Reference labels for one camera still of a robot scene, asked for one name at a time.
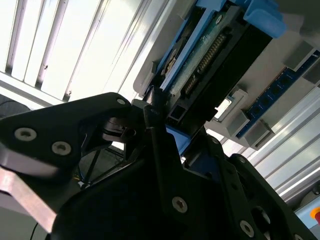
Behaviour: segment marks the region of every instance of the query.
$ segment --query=metal bolt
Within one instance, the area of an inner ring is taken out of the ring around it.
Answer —
[[[126,104],[126,102],[123,101],[123,100],[120,99],[120,98],[118,98],[116,101],[117,101],[118,103],[120,103],[121,105],[125,105],[125,104]]]
[[[222,18],[223,18],[223,16],[220,15],[220,16],[216,19],[215,24],[218,25],[218,24],[221,22]]]
[[[66,156],[71,153],[71,146],[65,141],[56,141],[52,144],[52,152],[60,156]]]
[[[220,142],[218,141],[218,139],[216,139],[215,137],[211,137],[212,142],[214,142],[215,144],[219,144]]]
[[[32,128],[21,127],[14,131],[16,139],[24,142],[30,142],[37,137],[37,133]]]
[[[179,196],[175,196],[174,198],[172,198],[172,206],[175,210],[182,214],[186,213],[188,210],[186,201]]]
[[[304,239],[302,237],[300,237],[298,234],[295,234],[294,240],[304,240]]]
[[[247,234],[250,238],[253,238],[255,236],[255,231],[252,228],[252,226],[245,220],[242,220],[240,222],[240,228],[242,231]]]
[[[243,164],[246,163],[246,160],[245,160],[242,156],[239,156],[239,160],[240,160],[240,162],[242,162]]]

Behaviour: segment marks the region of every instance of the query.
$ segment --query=green circuit board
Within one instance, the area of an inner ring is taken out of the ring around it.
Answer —
[[[222,12],[217,14],[216,17],[211,20],[203,35],[198,40],[184,65],[181,67],[179,73],[175,77],[169,89],[170,94],[175,96],[181,91],[188,80],[192,77],[196,69],[202,64],[204,57],[213,46],[213,43],[218,37],[221,36],[221,31],[231,21],[232,18],[233,16],[228,16],[225,12]]]

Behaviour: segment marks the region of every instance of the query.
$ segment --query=circuit board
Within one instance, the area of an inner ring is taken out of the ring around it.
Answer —
[[[201,71],[203,67],[206,67],[205,63],[208,64],[214,58],[215,53],[219,52],[219,47],[222,46],[224,40],[226,40],[226,37],[224,38],[225,35],[222,33],[223,29],[233,17],[234,16],[228,15],[225,12],[221,12],[211,20],[202,37],[198,40],[174,79],[169,89],[171,95],[179,93],[190,78],[193,78],[189,81],[190,84],[195,83],[194,72],[201,73],[199,71]]]

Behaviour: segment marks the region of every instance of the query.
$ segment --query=black cable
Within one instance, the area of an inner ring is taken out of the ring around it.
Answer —
[[[81,179],[81,181],[83,182],[85,180],[85,177],[84,175],[82,174],[81,172],[81,169],[80,169],[80,165],[78,164],[78,174],[79,174],[79,177]]]
[[[36,230],[36,227],[37,227],[37,226],[38,226],[38,223],[36,223],[36,224],[34,225],[34,228],[33,228],[32,233],[31,233],[30,240],[32,240],[32,238],[34,237],[35,230]]]
[[[15,101],[15,100],[7,100],[7,101],[4,101],[4,102],[0,103],[0,107],[1,107],[2,105],[4,105],[4,104],[8,104],[8,103],[17,103],[17,101]]]
[[[99,180],[103,179],[104,177],[106,177],[110,172],[112,172],[113,170],[115,170],[116,168],[120,168],[120,167],[125,167],[127,164],[129,163],[123,163],[122,161],[119,162],[118,164],[114,165],[113,167],[111,167],[110,169],[108,169],[107,171],[105,171],[104,173],[101,173],[99,176],[97,176],[95,179],[93,179],[91,181],[92,184],[95,184],[96,182],[98,182]]]
[[[96,163],[97,163],[97,160],[98,160],[98,157],[99,157],[99,155],[100,155],[100,152],[101,152],[101,151],[98,150],[98,151],[96,151],[95,154],[94,154],[94,157],[93,157],[93,159],[92,159],[92,162],[91,162],[91,164],[90,164],[90,167],[89,167],[88,171],[86,172],[86,175],[85,175],[84,180],[83,180],[83,183],[84,183],[85,185],[87,185],[87,184],[89,183],[89,179],[90,179],[91,174],[92,174],[92,172],[93,172],[93,170],[94,170],[94,168],[95,168],[95,165],[96,165]]]

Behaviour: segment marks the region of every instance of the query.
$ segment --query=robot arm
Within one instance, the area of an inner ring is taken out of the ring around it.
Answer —
[[[181,164],[162,108],[106,93],[0,121],[0,190],[64,239],[316,239],[241,155],[201,129]],[[81,157],[126,143],[126,166],[80,191]]]

